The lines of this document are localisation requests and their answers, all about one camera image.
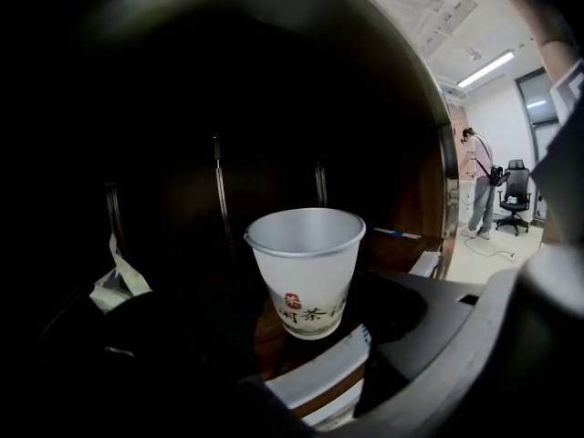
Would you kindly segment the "black mesh office chair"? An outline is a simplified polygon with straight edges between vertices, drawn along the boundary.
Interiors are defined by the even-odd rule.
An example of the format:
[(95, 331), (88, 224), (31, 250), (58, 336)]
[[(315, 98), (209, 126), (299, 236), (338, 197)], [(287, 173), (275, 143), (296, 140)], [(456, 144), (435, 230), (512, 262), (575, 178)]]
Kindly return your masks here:
[(505, 194), (498, 191), (499, 207), (508, 211), (509, 215), (495, 220), (495, 229), (501, 226), (512, 226), (515, 236), (519, 235), (519, 227), (529, 231), (530, 221), (523, 219), (520, 214), (530, 210), (532, 193), (528, 190), (530, 170), (522, 160), (512, 160), (505, 170)]

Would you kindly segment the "ceiling light strip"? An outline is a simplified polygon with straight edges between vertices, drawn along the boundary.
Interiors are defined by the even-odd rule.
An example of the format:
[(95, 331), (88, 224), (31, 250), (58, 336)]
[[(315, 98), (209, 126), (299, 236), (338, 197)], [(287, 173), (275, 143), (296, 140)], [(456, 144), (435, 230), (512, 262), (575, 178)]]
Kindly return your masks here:
[(507, 50), (506, 52), (502, 53), (498, 57), (494, 58), (477, 71), (473, 72), (466, 78), (460, 80), (456, 86), (460, 89), (466, 88), (473, 83), (475, 83), (478, 79), (483, 78), (484, 76), (488, 75), (489, 73), (493, 72), (494, 70), (500, 68), (507, 62), (513, 60), (515, 58), (515, 52), (513, 50)]

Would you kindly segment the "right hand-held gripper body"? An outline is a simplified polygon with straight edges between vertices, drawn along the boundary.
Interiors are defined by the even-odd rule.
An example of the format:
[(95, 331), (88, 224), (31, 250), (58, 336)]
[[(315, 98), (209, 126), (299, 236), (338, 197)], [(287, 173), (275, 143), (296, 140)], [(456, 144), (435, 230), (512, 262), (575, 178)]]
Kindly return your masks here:
[(559, 130), (533, 178), (562, 243), (584, 245), (584, 60), (550, 90)]

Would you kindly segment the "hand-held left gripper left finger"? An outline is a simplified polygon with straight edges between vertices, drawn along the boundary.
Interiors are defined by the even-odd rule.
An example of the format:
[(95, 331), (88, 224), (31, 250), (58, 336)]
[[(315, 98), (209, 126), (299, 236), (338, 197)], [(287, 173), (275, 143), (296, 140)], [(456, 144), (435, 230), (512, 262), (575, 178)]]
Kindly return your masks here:
[(316, 438), (251, 349), (149, 293), (68, 308), (41, 338), (41, 438)]

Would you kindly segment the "white tissue packet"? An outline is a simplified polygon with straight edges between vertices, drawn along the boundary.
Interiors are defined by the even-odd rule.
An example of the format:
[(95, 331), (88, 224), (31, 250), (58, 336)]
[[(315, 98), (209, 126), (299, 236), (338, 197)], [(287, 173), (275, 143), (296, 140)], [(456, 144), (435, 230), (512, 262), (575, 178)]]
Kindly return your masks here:
[(115, 234), (109, 239), (114, 268), (98, 280), (89, 294), (90, 300), (102, 312), (108, 313), (125, 301), (151, 292), (145, 278), (122, 256)]

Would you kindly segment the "dark framed door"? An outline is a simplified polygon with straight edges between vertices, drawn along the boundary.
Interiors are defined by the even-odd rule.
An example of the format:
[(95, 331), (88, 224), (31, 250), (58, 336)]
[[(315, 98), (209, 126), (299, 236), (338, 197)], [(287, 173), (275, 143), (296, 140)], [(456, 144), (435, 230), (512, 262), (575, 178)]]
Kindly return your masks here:
[(560, 129), (558, 114), (550, 94), (552, 83), (543, 68), (517, 78), (516, 83), (527, 113), (535, 163), (538, 163), (546, 157), (548, 146)]

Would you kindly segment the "white paper cup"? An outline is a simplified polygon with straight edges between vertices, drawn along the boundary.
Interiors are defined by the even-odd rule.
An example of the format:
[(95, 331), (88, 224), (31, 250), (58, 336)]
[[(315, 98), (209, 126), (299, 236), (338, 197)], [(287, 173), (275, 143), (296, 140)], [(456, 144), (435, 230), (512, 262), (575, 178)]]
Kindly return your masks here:
[(328, 208), (301, 208), (263, 216), (246, 229), (284, 328), (304, 340), (324, 339), (342, 320), (364, 221)]

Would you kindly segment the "person's right forearm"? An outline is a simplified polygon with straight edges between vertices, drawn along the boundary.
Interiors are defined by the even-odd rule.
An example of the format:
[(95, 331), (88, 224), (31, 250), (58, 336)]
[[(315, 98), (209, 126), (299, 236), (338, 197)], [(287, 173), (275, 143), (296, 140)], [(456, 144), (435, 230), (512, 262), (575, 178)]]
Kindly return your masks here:
[(563, 16), (545, 0), (508, 1), (527, 24), (550, 79), (558, 83), (579, 60)]

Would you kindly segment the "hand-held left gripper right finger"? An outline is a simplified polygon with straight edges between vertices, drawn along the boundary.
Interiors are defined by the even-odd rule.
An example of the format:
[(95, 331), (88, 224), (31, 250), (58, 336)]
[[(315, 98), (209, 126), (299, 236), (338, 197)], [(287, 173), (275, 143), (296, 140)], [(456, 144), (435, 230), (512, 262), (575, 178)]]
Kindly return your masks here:
[(584, 245), (498, 273), (405, 389), (334, 438), (584, 438)]

